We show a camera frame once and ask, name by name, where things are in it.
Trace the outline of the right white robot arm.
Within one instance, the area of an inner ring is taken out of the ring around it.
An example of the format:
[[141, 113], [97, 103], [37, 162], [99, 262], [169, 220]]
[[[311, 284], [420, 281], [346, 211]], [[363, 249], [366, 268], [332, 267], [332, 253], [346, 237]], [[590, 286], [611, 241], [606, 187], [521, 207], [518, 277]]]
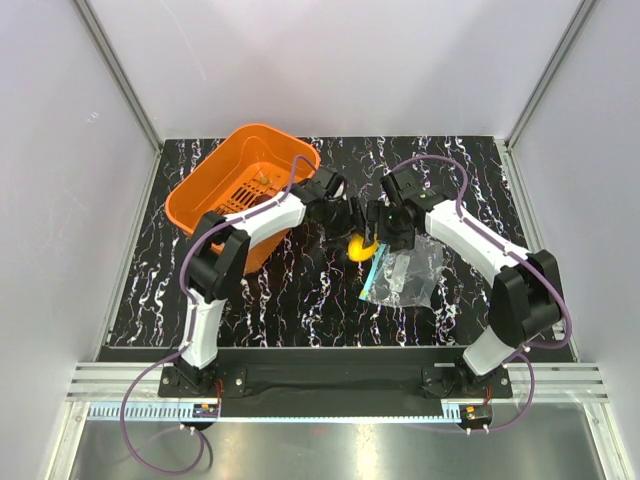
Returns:
[[361, 299], [391, 307], [424, 306], [452, 248], [491, 288], [488, 325], [444, 374], [448, 390], [476, 396], [504, 363], [558, 322], [569, 325], [556, 258], [531, 253], [491, 231], [457, 201], [440, 193], [371, 201], [366, 246], [380, 244]]

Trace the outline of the orange plastic basket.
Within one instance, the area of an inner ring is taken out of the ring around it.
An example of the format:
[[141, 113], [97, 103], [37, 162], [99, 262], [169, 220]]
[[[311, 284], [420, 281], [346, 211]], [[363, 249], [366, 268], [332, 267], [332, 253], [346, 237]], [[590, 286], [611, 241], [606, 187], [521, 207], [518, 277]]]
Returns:
[[[268, 125], [242, 126], [169, 194], [168, 218], [190, 236], [210, 211], [228, 216], [257, 206], [286, 188], [298, 155], [304, 159], [297, 164], [295, 182], [310, 178], [320, 166], [316, 149]], [[263, 175], [268, 184], [260, 182]]]

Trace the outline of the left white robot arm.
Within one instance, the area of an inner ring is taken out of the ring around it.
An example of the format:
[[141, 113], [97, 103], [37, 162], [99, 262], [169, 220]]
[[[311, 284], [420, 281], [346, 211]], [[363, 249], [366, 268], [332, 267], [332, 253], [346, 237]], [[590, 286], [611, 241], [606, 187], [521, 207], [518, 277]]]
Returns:
[[342, 186], [325, 189], [311, 181], [294, 184], [269, 200], [229, 216], [213, 211], [200, 220], [179, 274], [188, 298], [179, 355], [173, 360], [181, 384], [196, 396], [215, 386], [218, 331], [228, 298], [239, 287], [249, 253], [258, 244], [306, 221], [326, 237], [365, 233], [365, 215]]

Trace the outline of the clear zip top bag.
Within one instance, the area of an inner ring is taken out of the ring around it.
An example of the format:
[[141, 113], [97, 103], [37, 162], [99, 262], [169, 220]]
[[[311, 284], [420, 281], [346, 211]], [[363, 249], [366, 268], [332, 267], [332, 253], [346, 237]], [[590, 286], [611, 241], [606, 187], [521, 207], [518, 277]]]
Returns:
[[359, 299], [393, 308], [430, 307], [443, 270], [444, 246], [430, 237], [416, 237], [410, 250], [392, 252], [389, 245], [382, 244]]

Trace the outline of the yellow lemon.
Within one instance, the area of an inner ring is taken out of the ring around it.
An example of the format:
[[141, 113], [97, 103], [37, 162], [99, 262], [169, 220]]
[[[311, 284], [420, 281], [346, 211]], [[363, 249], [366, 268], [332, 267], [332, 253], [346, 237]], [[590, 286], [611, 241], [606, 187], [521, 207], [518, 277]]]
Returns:
[[362, 263], [372, 259], [378, 248], [377, 241], [366, 246], [365, 239], [361, 235], [354, 233], [348, 243], [347, 256], [352, 262]]

